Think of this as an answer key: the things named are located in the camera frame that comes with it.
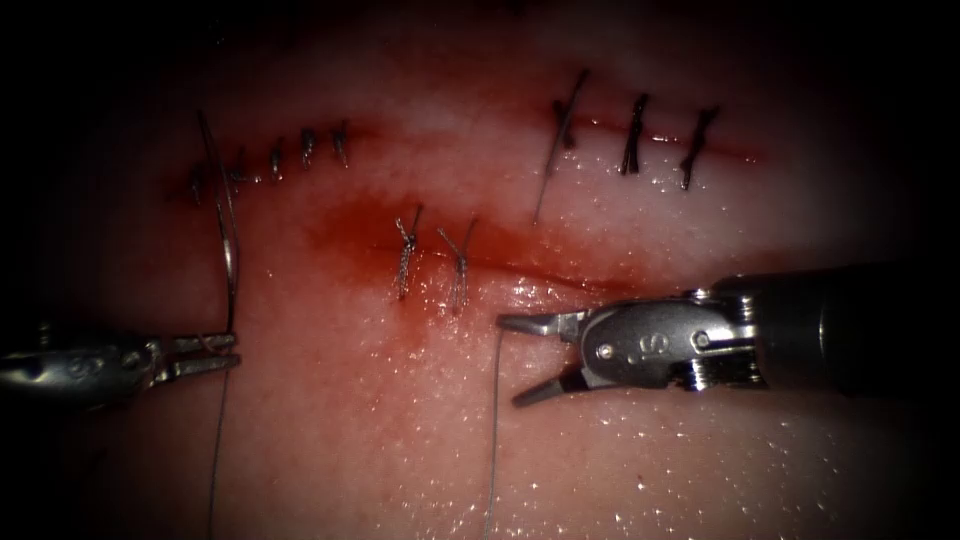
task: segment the wet tissue surface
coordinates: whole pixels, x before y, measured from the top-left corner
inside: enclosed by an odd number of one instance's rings
[[[916,250],[920,186],[902,180],[905,126],[864,97],[871,65],[824,61],[839,53],[800,22],[725,15],[288,4],[84,41],[98,61],[60,74],[89,70],[96,91],[43,109],[69,138],[8,227],[8,298],[222,331],[202,109],[237,180],[243,365],[13,421],[8,489],[98,538],[928,534],[942,503],[919,406],[725,388],[510,404],[575,352],[501,343],[498,313]]]

